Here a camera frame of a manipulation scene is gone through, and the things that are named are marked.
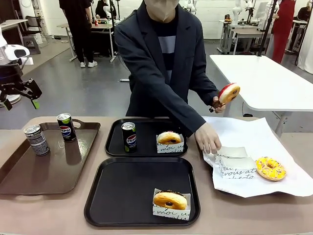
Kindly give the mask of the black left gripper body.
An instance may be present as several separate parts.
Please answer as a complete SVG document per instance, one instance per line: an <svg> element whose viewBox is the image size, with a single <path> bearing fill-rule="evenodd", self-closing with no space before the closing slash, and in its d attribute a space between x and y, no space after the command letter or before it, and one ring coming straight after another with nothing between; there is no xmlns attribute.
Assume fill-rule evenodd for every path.
<svg viewBox="0 0 313 235"><path fill-rule="evenodd" d="M21 76L23 75L19 64L0 66L0 96L20 94L24 96Z"/></svg>

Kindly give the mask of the person's right hand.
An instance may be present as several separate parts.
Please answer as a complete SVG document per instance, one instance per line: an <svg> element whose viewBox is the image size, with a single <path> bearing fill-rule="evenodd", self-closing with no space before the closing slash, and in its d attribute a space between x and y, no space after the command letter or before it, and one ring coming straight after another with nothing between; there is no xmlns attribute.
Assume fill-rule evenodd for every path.
<svg viewBox="0 0 313 235"><path fill-rule="evenodd" d="M222 144L220 139L210 124L204 123L196 132L195 139L201 151L207 154L216 154Z"/></svg>

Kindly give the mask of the person's left hand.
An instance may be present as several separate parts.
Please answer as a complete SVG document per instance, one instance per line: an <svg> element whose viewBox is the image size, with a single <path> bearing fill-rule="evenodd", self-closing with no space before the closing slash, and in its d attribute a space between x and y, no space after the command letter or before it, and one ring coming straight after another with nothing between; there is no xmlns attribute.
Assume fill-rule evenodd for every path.
<svg viewBox="0 0 313 235"><path fill-rule="evenodd" d="M219 98L217 96L215 96L215 97L213 97L212 107L214 108L214 111L216 113L222 113L225 110L226 105L221 103L219 101Z"/></svg>

